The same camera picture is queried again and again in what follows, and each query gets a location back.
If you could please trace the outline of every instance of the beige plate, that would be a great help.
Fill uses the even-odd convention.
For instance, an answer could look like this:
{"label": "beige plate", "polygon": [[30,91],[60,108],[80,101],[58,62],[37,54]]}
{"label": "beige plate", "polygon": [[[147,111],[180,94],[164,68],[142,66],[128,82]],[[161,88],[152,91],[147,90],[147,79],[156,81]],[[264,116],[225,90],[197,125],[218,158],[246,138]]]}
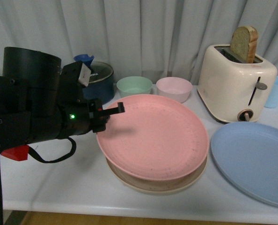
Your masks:
{"label": "beige plate", "polygon": [[138,191],[145,193],[172,193],[176,191],[180,191],[192,185],[196,182],[201,175],[204,173],[207,165],[208,157],[204,160],[204,162],[197,168],[194,172],[178,178],[174,180],[165,180],[165,181],[152,181],[152,180],[143,180],[140,178],[133,177],[122,170],[118,169],[114,166],[109,160],[107,163],[112,170],[112,172],[116,175],[116,177],[126,184]]}

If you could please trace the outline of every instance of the blue pot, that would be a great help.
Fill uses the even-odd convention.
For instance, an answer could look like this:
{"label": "blue pot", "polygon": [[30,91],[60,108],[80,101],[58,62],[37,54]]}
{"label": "blue pot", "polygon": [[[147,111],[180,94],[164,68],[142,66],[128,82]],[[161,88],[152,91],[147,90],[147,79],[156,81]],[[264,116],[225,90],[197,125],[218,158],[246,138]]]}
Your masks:
{"label": "blue pot", "polygon": [[89,85],[83,88],[83,95],[86,99],[99,98],[105,104],[114,97],[114,71],[113,68],[103,62],[92,62]]}

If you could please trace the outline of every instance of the white table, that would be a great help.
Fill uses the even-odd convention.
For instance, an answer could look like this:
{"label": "white table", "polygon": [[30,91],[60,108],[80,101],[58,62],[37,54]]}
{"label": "white table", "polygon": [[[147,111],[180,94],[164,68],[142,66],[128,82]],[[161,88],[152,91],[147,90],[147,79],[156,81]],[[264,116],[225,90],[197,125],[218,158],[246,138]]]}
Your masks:
{"label": "white table", "polygon": [[[111,102],[117,99],[118,92]],[[209,138],[223,126],[210,116],[196,86],[184,105],[203,121]],[[264,108],[258,123],[278,128],[278,107]],[[192,186],[174,194],[152,195],[138,192],[114,176],[96,134],[72,138],[77,143],[75,155],[57,164],[42,164],[31,157],[23,162],[1,157],[4,209],[278,224],[278,208],[234,188],[211,155],[205,173]],[[31,146],[44,159],[52,160],[68,152],[71,145],[68,140],[52,140]]]}

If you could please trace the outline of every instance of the toaster slot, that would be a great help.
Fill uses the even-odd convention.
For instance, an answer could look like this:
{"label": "toaster slot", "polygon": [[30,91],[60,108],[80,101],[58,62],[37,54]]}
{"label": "toaster slot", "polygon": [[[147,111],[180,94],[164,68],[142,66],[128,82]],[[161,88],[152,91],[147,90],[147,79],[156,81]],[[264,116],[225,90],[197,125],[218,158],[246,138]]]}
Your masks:
{"label": "toaster slot", "polygon": [[[246,61],[241,60],[235,53],[230,50],[229,46],[216,46],[215,49],[220,52],[225,58],[236,63],[246,63]],[[262,60],[255,56],[253,63],[261,63]]]}

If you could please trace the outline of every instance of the pink bowl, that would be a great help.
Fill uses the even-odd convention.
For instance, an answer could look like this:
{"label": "pink bowl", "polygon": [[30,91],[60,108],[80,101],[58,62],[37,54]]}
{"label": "pink bowl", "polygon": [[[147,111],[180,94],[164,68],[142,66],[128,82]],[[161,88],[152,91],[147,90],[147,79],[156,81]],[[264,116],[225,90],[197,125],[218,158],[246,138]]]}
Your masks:
{"label": "pink bowl", "polygon": [[158,80],[158,95],[171,98],[175,101],[183,103],[189,97],[193,85],[180,77],[165,77]]}

